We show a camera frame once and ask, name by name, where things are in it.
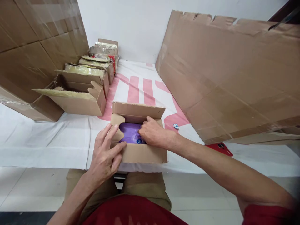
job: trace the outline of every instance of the red phone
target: red phone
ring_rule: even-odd
[[[233,154],[229,151],[229,149],[226,147],[226,145],[223,142],[217,143],[217,144],[211,144],[211,145],[206,145],[207,147],[210,147],[218,152],[221,152],[225,155],[228,155],[230,157],[233,156]]]

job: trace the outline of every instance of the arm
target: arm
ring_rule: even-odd
[[[109,123],[96,137],[90,169],[82,175],[69,198],[48,222],[48,225],[75,225],[81,212],[100,185],[118,171],[122,160],[121,150],[126,142],[110,149],[118,126]]]
[[[248,204],[255,203],[293,208],[293,197],[270,178],[234,158],[163,129],[151,117],[147,120],[139,130],[147,144],[172,151],[202,168],[237,196],[242,212]]]

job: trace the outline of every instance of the purple plastic container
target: purple plastic container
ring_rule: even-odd
[[[124,137],[119,141],[126,141],[132,144],[146,144],[142,137],[138,134],[141,124],[136,123],[121,123],[119,126],[120,131],[124,133]]]

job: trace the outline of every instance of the lap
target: lap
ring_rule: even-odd
[[[69,170],[67,175],[65,200],[69,197],[84,173],[86,173],[86,170]],[[145,197],[168,211],[170,211],[172,207],[171,201],[166,194],[162,173],[129,172],[123,184],[121,193]],[[105,181],[89,199],[82,211],[79,224],[83,223],[104,201],[117,196],[118,194],[114,178],[111,177]]]

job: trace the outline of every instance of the tiled floor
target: tiled floor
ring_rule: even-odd
[[[0,167],[0,211],[56,211],[63,202],[67,169]],[[273,178],[295,193],[295,178]],[[172,213],[188,224],[241,224],[234,195],[206,174],[165,174]]]

